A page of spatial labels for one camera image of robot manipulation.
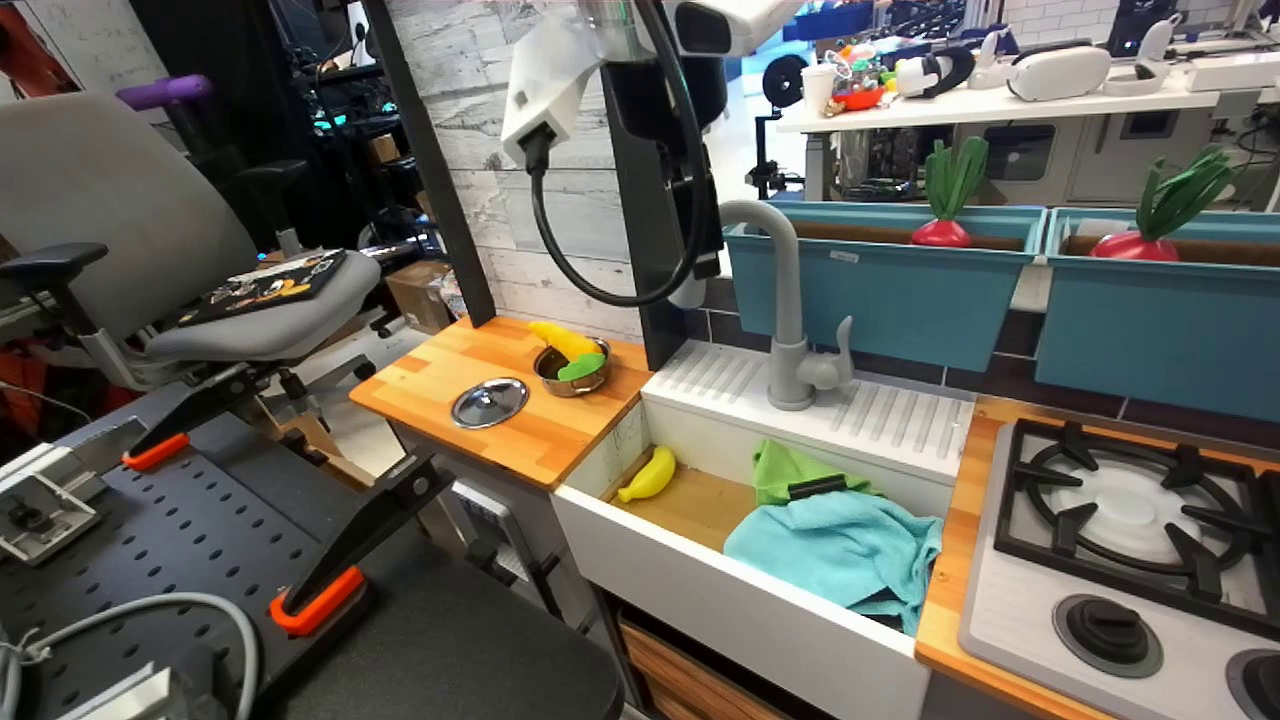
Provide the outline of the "grey toy faucet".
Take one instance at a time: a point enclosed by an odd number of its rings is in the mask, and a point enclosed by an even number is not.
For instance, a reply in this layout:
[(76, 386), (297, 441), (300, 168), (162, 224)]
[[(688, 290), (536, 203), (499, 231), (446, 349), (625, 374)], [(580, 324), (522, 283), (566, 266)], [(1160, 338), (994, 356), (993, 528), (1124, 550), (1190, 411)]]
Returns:
[(800, 234), (790, 220), (768, 199), (722, 199), (722, 224), (746, 224), (775, 248), (772, 343), (768, 343), (768, 399), (779, 411), (805, 411), (814, 390), (845, 390), (851, 384), (851, 319), (836, 324), (836, 351), (811, 356), (805, 332), (800, 290)]

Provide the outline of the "wooden counter top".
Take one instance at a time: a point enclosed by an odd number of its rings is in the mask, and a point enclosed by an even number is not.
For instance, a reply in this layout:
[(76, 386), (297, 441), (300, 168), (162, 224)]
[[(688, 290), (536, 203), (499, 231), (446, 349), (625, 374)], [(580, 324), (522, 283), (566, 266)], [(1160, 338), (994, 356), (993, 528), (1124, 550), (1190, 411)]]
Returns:
[(608, 378), (591, 395), (554, 395), (536, 358), (544, 343), (521, 319), (451, 324), (373, 378), (352, 404), (442, 448), (554, 489), (636, 404), (647, 378), (639, 343), (608, 343)]

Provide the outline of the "yellow toy banana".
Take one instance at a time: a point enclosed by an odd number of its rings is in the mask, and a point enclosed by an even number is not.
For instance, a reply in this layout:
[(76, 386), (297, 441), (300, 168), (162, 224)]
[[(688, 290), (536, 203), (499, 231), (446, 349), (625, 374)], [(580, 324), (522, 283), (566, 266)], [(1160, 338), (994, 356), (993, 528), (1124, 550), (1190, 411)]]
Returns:
[(636, 477), (617, 491), (621, 502), (651, 501), (676, 480), (676, 450), (651, 448), (651, 455), (636, 469)]

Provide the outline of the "round metal lid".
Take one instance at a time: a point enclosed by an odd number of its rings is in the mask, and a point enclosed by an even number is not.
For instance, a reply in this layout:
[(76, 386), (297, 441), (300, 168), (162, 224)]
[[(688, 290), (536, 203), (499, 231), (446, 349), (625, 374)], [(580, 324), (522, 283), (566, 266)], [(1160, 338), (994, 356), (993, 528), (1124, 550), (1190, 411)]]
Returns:
[(510, 418), (522, 404), (528, 404), (528, 384), (514, 374), (496, 374), (496, 378), (481, 378), (481, 384), (465, 386), (451, 399), (451, 418), (458, 428), (496, 428), (496, 422)]

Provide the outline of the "green cloth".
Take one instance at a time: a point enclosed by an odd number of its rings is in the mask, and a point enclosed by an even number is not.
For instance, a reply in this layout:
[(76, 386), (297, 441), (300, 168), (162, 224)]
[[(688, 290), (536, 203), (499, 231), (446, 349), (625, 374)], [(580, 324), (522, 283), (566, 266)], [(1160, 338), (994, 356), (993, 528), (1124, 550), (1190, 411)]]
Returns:
[(761, 502), (788, 502), (822, 491), (869, 491), (869, 480), (775, 441), (750, 450), (750, 489)]

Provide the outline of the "left teal planter box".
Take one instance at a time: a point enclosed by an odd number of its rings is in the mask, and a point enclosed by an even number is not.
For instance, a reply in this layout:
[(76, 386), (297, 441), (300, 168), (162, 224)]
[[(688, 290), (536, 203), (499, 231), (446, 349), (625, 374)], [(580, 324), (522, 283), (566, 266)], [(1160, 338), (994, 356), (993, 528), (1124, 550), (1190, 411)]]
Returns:
[[(1040, 203), (975, 203), (959, 212), (967, 248), (925, 248), (910, 231), (926, 203), (775, 199), (800, 234), (806, 343), (836, 343), (935, 368), (984, 373), (1018, 273), (1040, 257)], [(746, 224), (722, 227), (738, 329), (772, 337), (775, 248)]]

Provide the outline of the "teal planter box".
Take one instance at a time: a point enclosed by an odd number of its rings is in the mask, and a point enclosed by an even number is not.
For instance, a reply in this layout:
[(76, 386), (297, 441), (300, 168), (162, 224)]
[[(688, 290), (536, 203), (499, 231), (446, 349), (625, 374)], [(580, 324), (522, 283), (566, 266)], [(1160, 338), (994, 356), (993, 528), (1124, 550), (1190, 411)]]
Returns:
[(1280, 220), (1205, 212), (1177, 260), (1104, 260), (1124, 207), (1054, 207), (1037, 378), (1201, 411), (1280, 418)]
[[(836, 343), (935, 368), (984, 373), (1018, 273), (1040, 257), (1040, 203), (975, 203), (959, 212), (967, 248), (925, 248), (910, 231), (926, 203), (775, 199), (800, 234), (806, 343)], [(722, 227), (738, 329), (772, 337), (775, 248), (746, 224)]]

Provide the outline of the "teal cloth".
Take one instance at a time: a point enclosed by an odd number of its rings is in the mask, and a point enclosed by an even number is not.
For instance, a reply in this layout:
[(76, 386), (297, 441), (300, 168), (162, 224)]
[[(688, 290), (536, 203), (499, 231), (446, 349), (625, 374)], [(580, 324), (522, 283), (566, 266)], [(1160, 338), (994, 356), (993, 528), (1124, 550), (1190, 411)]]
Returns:
[(873, 491), (822, 491), (750, 507), (722, 550), (910, 635), (939, 557), (939, 520)]

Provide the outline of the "grey plank back panel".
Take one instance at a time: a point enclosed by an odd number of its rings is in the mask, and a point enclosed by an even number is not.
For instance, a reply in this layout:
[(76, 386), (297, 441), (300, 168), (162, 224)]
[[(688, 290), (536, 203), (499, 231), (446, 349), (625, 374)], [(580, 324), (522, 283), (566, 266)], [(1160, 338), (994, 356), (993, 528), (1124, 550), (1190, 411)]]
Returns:
[[(481, 264), (472, 309), (507, 319), (559, 319), (595, 337), (639, 338), (636, 309), (576, 290), (532, 224), (528, 173), (504, 153), (510, 43), (576, 0), (364, 0), (376, 50), (394, 73), (409, 122), (432, 137), (428, 168), (442, 168)], [(551, 153), (546, 220), (564, 257), (600, 287), (633, 287), (617, 142), (602, 83), (587, 78), (576, 131)]]

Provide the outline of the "toy radish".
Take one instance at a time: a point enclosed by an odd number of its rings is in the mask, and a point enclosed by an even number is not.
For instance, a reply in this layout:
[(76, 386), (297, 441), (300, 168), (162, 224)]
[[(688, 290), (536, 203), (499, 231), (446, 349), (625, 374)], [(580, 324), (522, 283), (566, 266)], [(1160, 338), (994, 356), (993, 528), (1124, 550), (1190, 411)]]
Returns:
[(967, 248), (971, 234), (959, 224), (959, 212), (981, 190), (984, 175), (987, 175), (987, 141), (984, 137), (967, 137), (965, 142), (935, 141), (925, 158), (926, 220), (910, 231), (910, 244)]
[(1183, 168), (1155, 165), (1142, 178), (1136, 220), (1096, 240), (1107, 260), (1177, 260), (1172, 231), (1195, 220), (1232, 185), (1234, 165), (1207, 149)]

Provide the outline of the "black orange clamp near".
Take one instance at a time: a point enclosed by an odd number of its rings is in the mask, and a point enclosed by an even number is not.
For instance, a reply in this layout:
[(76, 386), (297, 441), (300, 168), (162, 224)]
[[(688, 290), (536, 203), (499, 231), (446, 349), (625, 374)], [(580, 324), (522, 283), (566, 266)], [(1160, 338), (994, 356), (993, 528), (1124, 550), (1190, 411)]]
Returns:
[(373, 496), (327, 540), (315, 562), (273, 595), (267, 619), (288, 639), (309, 639), (332, 625), (364, 587), (358, 560), (399, 533), (442, 489), (432, 455), (394, 461), (373, 489)]

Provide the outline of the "black orange clamp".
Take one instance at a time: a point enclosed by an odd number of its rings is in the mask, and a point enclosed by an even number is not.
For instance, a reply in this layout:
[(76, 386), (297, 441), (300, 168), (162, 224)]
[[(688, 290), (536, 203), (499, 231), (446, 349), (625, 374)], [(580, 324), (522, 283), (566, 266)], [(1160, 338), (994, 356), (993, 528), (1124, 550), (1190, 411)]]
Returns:
[(373, 496), (327, 540), (315, 562), (273, 595), (267, 619), (288, 639), (309, 639), (332, 625), (364, 587), (358, 560), (399, 533), (442, 489), (432, 455), (394, 461), (373, 489)]
[(220, 411), (240, 406), (243, 399), (256, 395), (261, 368), (252, 365), (233, 365), (194, 386), (188, 386), (122, 455), (119, 462), (127, 472), (157, 472), (180, 450), (190, 448), (190, 430)]

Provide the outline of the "toy stove top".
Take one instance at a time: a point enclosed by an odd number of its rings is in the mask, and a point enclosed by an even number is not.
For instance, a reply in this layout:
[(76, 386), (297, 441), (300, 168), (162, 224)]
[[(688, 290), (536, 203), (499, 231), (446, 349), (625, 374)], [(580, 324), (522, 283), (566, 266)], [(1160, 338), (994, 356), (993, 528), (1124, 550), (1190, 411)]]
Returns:
[(1280, 720), (1280, 477), (1006, 422), (959, 642), (1124, 720)]

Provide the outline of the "right teal planter box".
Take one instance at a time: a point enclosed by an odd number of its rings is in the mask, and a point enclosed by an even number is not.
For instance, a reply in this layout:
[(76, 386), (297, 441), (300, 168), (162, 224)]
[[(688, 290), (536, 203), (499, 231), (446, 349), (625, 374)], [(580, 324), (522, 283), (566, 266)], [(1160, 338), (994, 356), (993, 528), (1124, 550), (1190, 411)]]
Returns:
[(1054, 207), (1037, 378), (1201, 411), (1280, 418), (1280, 220), (1205, 212), (1177, 260), (1104, 260), (1124, 207)]

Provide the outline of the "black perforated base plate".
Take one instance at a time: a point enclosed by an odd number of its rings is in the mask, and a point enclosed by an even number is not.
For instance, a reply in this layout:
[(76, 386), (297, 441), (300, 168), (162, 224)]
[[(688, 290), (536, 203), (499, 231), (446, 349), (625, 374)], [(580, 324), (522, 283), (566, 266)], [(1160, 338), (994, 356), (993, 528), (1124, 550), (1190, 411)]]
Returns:
[(5, 469), (5, 720), (61, 720), (137, 672), (229, 720), (617, 720), (611, 658), (415, 517), (358, 560), (367, 587), (315, 635), (267, 602), (373, 496), (225, 416), (157, 472), (143, 422), (97, 418)]

